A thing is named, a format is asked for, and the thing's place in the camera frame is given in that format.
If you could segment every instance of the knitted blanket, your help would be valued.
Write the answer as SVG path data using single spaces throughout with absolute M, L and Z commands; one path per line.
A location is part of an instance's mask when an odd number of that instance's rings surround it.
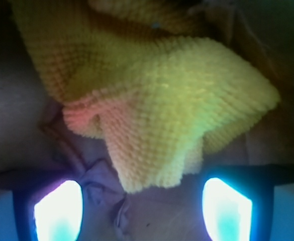
M 276 107 L 277 90 L 164 0 L 11 0 L 73 132 L 103 138 L 127 192 L 178 185 Z

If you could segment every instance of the yellow towel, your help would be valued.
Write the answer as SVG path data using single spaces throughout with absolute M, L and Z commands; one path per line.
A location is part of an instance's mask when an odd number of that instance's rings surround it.
M 133 4 L 140 1 L 99 2 L 12 0 L 12 7 L 47 91 L 65 106 L 68 128 L 105 139 L 127 192 L 178 185 L 184 173 L 200 170 L 203 152 L 223 148 L 279 101 L 238 55 L 186 36 L 201 30 L 184 31 L 196 20 L 186 25 L 170 3 L 141 1 L 159 8 L 144 16 Z

